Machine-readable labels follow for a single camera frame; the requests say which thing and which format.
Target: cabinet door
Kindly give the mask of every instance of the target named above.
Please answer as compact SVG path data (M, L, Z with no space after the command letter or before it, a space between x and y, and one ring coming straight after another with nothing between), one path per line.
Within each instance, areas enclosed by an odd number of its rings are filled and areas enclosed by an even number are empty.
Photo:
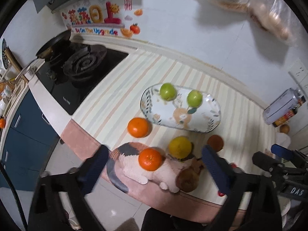
M19 166L16 161L13 161L13 157L8 157L5 164L5 170L16 190L35 190L35 186L39 178L39 171ZM2 173L0 174L0 186L9 188L9 185Z
M42 118L42 114L31 91L28 91L13 117L11 127L33 140L50 146L57 133Z
M10 128L5 139L8 163L14 162L20 167L40 171L47 157L49 146L35 141Z

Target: red knob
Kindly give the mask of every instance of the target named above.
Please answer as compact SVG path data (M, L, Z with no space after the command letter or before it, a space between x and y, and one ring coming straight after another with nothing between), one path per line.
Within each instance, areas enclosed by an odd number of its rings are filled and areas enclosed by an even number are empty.
M225 196L225 194L224 193L221 193L221 192L217 192L217 194L218 194L218 196L220 196L220 197L223 197L223 196Z
M237 165L235 163L230 163L231 168L236 168Z

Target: pink table edge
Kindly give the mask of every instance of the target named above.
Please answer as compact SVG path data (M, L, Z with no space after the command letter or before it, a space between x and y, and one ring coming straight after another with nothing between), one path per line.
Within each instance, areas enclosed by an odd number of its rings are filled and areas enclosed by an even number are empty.
M91 157L101 144L90 136L74 120L65 127L61 139L70 149L83 161ZM106 169L101 176L108 181ZM161 190L155 183L148 182L146 185L134 184L136 190L130 190L128 195L170 215L199 223L209 223L218 213L221 205L214 204L191 195L180 192L172 194L169 191ZM244 217L245 210L238 210L233 227L238 227Z

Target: oval plate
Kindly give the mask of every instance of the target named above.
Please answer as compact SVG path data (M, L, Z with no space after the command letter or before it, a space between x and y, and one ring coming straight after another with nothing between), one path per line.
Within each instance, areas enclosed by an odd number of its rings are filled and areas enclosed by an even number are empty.
M187 96L193 89L174 85L177 97L167 102L160 96L162 83L147 88L141 97L140 109L144 116L152 123L208 133L213 131L221 121L219 103L208 93L201 92L203 102L200 107L192 108L187 104Z

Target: power outlet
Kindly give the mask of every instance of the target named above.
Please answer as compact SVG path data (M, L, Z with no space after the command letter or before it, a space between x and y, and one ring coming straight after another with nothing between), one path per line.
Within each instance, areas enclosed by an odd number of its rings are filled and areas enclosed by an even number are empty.
M298 83L300 83L308 75L307 68L299 58L289 68L289 72L293 75Z
M299 83L299 85L308 95L308 75L305 76L305 78Z

